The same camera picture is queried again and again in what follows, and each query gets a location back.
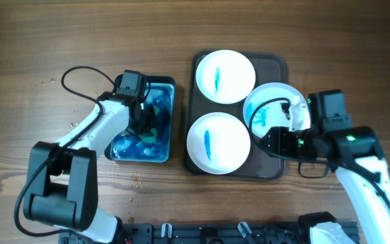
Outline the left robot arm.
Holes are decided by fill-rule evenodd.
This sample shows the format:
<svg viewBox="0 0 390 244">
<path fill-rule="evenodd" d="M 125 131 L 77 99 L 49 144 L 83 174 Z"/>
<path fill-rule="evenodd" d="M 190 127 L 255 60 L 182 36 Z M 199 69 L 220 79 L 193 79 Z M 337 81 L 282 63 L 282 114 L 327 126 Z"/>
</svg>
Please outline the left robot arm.
<svg viewBox="0 0 390 244">
<path fill-rule="evenodd" d="M 97 161 L 122 131 L 138 135 L 154 124 L 142 109 L 152 79 L 125 70 L 113 88 L 94 98 L 93 111 L 54 143 L 31 149 L 26 183 L 14 207 L 16 228 L 31 237 L 66 233 L 89 243 L 131 243 L 120 218 L 98 207 Z"/>
</svg>

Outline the green scouring sponge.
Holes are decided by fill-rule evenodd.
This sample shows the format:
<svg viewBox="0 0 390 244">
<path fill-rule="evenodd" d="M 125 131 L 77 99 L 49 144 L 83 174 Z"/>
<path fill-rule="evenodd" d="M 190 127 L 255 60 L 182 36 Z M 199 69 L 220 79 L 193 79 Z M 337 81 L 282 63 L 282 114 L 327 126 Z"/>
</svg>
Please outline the green scouring sponge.
<svg viewBox="0 0 390 244">
<path fill-rule="evenodd" d="M 139 137 L 144 143 L 154 143 L 157 140 L 157 130 L 156 128 L 148 129 L 147 131 L 141 133 Z"/>
</svg>

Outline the white plate blue smear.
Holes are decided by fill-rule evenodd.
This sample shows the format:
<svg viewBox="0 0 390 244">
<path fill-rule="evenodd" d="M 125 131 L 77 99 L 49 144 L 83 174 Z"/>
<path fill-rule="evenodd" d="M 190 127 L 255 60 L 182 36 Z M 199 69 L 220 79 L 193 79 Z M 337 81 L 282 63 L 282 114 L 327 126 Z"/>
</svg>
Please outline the white plate blue smear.
<svg viewBox="0 0 390 244">
<path fill-rule="evenodd" d="M 292 100 L 294 96 L 303 95 L 294 87 L 285 83 L 266 83 L 255 88 L 246 98 L 243 106 L 243 116 L 246 126 L 249 127 L 249 120 L 254 110 L 263 102 L 274 98 L 287 98 Z M 253 133 L 262 138 L 271 127 L 287 127 L 288 120 L 282 112 L 281 103 L 286 100 L 272 102 L 261 107 L 253 118 Z"/>
</svg>

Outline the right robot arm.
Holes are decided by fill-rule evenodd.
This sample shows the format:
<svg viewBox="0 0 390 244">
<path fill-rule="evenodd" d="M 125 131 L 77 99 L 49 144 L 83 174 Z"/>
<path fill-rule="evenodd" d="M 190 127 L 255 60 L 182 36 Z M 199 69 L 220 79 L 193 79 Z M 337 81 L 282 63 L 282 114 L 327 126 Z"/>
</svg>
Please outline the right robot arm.
<svg viewBox="0 0 390 244">
<path fill-rule="evenodd" d="M 341 90 L 308 96 L 308 129 L 271 127 L 255 145 L 271 157 L 322 164 L 345 189 L 369 243 L 390 243 L 390 177 L 375 132 L 354 127 Z"/>
</svg>

